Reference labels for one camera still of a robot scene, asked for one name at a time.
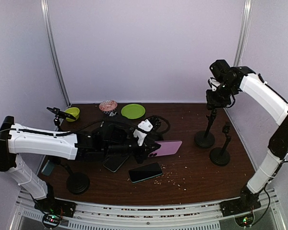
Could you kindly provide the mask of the black phone teal case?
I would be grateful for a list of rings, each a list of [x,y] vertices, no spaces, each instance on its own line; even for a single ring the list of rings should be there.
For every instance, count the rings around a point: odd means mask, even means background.
[[[157,162],[140,166],[128,171],[129,179],[132,183],[142,182],[161,176],[162,174],[163,171]]]

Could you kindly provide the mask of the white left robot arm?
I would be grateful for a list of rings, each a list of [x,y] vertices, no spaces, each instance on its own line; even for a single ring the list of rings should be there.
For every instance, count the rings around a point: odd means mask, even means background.
[[[154,124],[146,119],[138,125],[104,118],[76,131],[50,131],[22,126],[5,117],[0,127],[0,172],[10,174],[19,186],[49,213],[59,209],[53,188],[41,180],[21,158],[22,153],[61,157],[72,161],[103,161],[113,155],[131,155],[143,163],[158,150]]]

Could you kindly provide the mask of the pink phone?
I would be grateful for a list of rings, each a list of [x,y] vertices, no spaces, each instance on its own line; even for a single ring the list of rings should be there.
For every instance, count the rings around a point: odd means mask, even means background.
[[[160,148],[151,152],[148,155],[149,158],[174,155],[182,145],[181,140],[156,141],[156,143],[160,145]]]

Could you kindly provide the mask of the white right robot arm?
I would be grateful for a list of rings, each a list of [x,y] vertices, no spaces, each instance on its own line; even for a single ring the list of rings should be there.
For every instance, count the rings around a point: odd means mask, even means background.
[[[207,108],[231,108],[240,92],[251,97],[273,119],[276,131],[269,139],[267,154],[240,196],[220,203],[223,216],[248,212],[261,207],[259,195],[275,178],[288,155],[288,101],[277,93],[262,76],[247,66],[231,67],[218,59],[209,67],[212,77],[206,91]]]

